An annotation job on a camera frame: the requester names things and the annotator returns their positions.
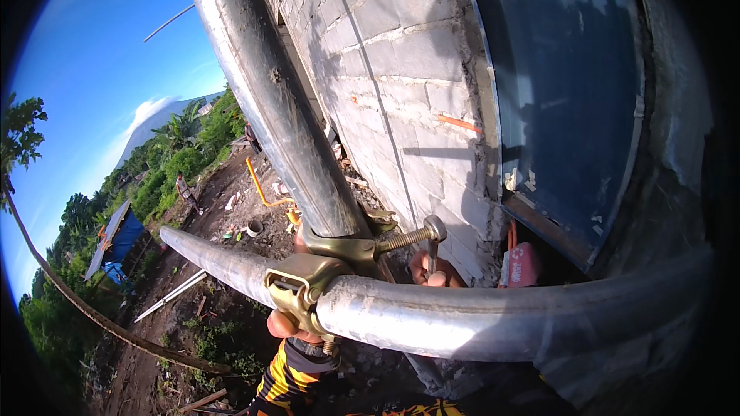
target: mountain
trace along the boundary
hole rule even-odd
[[[126,159],[129,159],[129,156],[131,156],[131,151],[134,148],[144,144],[144,142],[146,142],[148,139],[153,138],[153,136],[156,134],[152,132],[152,129],[159,129],[163,125],[167,124],[170,121],[171,114],[182,114],[183,109],[185,109],[188,103],[193,100],[205,98],[207,102],[210,102],[215,97],[219,95],[223,96],[226,93],[226,91],[221,91],[217,92],[216,94],[204,95],[202,97],[178,100],[176,102],[170,103],[167,106],[164,106],[161,110],[149,116],[149,118],[147,118],[141,125],[136,127],[134,129],[134,132],[132,132],[131,137],[129,138],[129,142],[126,143],[124,152],[123,154],[121,154],[121,158],[116,164],[116,169],[124,165],[124,161]]]

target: threaded bolt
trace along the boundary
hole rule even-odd
[[[321,348],[321,350],[327,354],[328,356],[334,355],[334,347],[336,343],[334,342],[334,338],[332,337],[329,339],[328,337],[324,338],[324,345]]]
[[[405,233],[403,235],[396,235],[386,241],[382,241],[377,244],[378,253],[387,253],[390,250],[398,249],[399,247],[412,245],[424,241],[428,238],[434,237],[434,231],[425,226],[419,230],[414,230],[411,233]]]

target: bucket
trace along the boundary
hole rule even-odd
[[[259,220],[252,220],[247,226],[246,226],[246,234],[249,236],[259,235],[262,233],[262,230],[264,230],[265,227],[262,225],[262,222]]]

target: hand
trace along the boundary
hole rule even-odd
[[[416,284],[422,286],[449,286],[449,287],[468,287],[460,277],[457,270],[444,258],[437,257],[437,271],[426,278],[429,270],[429,253],[422,249],[411,261],[412,277]]]
[[[309,250],[303,243],[303,226],[298,227],[295,232],[295,245],[293,251],[298,253],[308,253]],[[310,344],[321,344],[323,339],[317,335],[311,334],[310,332],[303,331],[294,326],[288,317],[282,314],[279,310],[273,310],[270,313],[270,317],[267,319],[267,329],[274,337],[297,337],[302,341],[306,341]]]
[[[274,337],[296,337],[309,344],[318,345],[323,343],[323,339],[310,332],[303,331],[293,325],[288,317],[279,310],[273,310],[270,317],[267,318],[267,330]]]

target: concrete block wall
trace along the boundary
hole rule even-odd
[[[449,229],[440,255],[470,285],[491,286],[502,213],[483,139],[437,119],[480,126],[482,107],[494,109],[478,91],[470,0],[281,0],[280,11],[355,167],[401,228],[437,214]]]

